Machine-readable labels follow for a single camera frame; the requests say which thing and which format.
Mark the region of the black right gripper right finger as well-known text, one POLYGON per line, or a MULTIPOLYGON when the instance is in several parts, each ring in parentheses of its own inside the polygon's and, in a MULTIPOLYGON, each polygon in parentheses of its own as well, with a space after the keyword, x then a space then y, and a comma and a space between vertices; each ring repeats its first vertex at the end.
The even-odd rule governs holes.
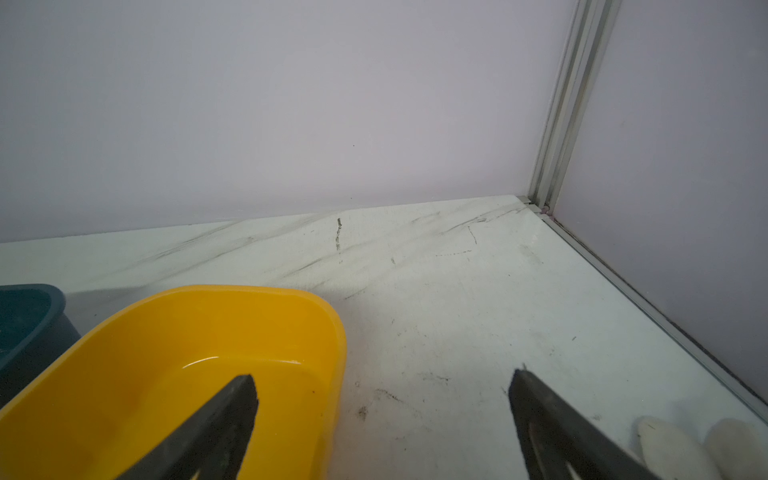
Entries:
POLYGON ((654 479, 533 372, 517 369, 508 389, 531 479, 654 479))

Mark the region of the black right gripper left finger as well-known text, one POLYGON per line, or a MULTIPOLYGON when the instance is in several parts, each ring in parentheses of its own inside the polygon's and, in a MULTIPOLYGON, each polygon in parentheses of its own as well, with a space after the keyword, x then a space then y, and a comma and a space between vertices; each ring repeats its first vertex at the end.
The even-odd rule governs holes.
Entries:
POLYGON ((234 377, 121 479, 235 479, 259 408, 250 375, 234 377))

